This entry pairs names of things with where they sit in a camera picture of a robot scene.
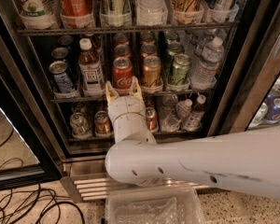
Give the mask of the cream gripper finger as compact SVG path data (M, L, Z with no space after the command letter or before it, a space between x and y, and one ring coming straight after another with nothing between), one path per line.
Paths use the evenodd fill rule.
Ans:
M105 97L107 100L107 103L111 105L116 99L119 98L119 94L117 91L113 88L110 81L107 81L105 83Z
M139 85L137 77L132 78L132 84L131 84L131 87L130 87L130 90L129 90L129 94L131 96L134 96L134 97L137 97L137 98L142 97L142 91L141 91L141 87Z

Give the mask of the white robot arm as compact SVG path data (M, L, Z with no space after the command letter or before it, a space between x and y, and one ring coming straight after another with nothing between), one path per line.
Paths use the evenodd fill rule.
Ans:
M105 96L115 144L105 168L121 183L152 186L165 178L280 200L280 126L159 144L146 124L138 79Z

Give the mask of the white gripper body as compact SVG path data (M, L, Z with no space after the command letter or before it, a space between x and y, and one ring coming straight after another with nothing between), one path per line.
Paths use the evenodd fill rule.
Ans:
M133 140L155 144L156 140L147 127L146 106L135 96L120 96L108 105L115 142L131 137Z

